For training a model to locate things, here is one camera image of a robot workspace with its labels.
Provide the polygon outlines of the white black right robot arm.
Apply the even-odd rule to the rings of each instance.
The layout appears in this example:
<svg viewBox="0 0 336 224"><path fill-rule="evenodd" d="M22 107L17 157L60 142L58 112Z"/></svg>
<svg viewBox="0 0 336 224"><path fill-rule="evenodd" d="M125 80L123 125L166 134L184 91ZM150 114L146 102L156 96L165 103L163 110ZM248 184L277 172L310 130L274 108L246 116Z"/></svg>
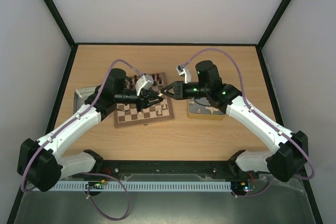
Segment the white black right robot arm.
<svg viewBox="0 0 336 224"><path fill-rule="evenodd" d="M195 66L197 82L175 81L161 93L175 100L205 98L209 104L236 119L268 147L266 152L241 151L229 172L239 178L248 171L271 173L276 179L287 182L298 176L298 171L308 161L308 137L281 126L254 107L243 95L242 89L222 82L217 67L210 60Z"/></svg>

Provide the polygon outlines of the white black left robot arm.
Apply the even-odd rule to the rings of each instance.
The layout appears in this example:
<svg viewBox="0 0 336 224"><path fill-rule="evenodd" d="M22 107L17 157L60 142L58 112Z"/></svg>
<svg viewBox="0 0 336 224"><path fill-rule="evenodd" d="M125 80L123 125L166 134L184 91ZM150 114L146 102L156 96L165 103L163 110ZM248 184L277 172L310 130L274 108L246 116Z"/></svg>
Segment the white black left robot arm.
<svg viewBox="0 0 336 224"><path fill-rule="evenodd" d="M126 78L124 70L111 69L103 83L66 122L36 141L28 138L21 144L17 172L22 176L23 192L25 182L46 192L65 177L92 171L102 160L97 153L87 150L67 157L63 154L86 131L115 111L117 104L134 104L141 111L163 100L151 89L154 83L151 75L142 75L134 89L125 85Z"/></svg>

